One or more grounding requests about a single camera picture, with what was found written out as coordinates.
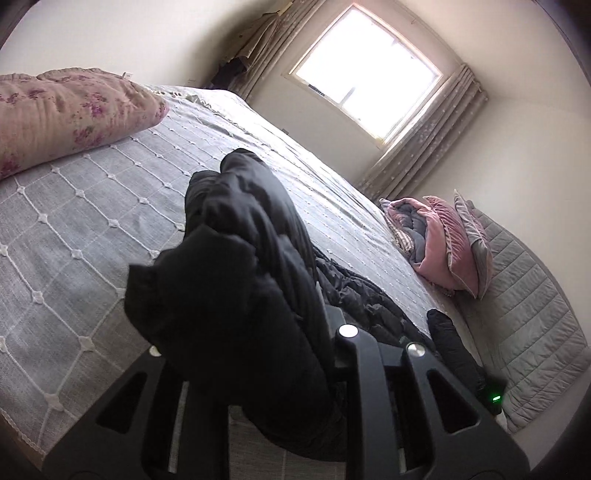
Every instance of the white bedspread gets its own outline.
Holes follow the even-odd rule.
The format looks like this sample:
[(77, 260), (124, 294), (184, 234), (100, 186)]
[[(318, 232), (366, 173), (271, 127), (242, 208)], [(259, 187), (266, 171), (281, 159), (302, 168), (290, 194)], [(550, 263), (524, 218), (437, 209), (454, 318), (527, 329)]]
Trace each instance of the white bedspread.
[(316, 245), (423, 332), (427, 310), (457, 315), (398, 253), (378, 208), (243, 101), (153, 89), (171, 106), (157, 127), (0, 182), (0, 408), (41, 454), (147, 347), (122, 308), (127, 266), (181, 241), (191, 174), (236, 148), (273, 169)]

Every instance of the beige curtain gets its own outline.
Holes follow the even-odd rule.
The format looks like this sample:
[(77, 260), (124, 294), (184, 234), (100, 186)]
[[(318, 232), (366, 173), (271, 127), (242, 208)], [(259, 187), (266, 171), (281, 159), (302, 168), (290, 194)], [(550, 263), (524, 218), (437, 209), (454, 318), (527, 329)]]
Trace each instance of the beige curtain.
[(487, 100), (471, 69), (461, 65), (391, 141), (357, 188), (374, 201), (409, 196)]
[(258, 46), (258, 54), (248, 71), (234, 79), (229, 90), (248, 101), (257, 82), (267, 78), (296, 35), (325, 1), (294, 0), (289, 9), (278, 17), (272, 34), (264, 38), (265, 43)]

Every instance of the white wall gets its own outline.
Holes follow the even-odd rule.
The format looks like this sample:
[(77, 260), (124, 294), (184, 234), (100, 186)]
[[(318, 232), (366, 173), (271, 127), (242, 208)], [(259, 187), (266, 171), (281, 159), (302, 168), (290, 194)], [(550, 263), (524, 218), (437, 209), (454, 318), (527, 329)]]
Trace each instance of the white wall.
[(0, 74), (98, 67), (136, 82), (195, 86), (225, 41), (277, 0), (41, 0), (0, 50)]
[[(453, 200), (458, 189), (525, 242), (554, 274), (591, 339), (591, 117), (493, 98), (413, 192)], [(515, 439), (536, 464), (577, 409), (584, 375)]]
[[(257, 84), (249, 103), (259, 114), (288, 131), (297, 142), (353, 183), (379, 160), (382, 145), (332, 104), (284, 77), (351, 3), (350, 0), (331, 0), (320, 7), (268, 78)], [(459, 64), (456, 55), (402, 6), (392, 0), (358, 0), (356, 3), (399, 31), (445, 75), (456, 69)]]

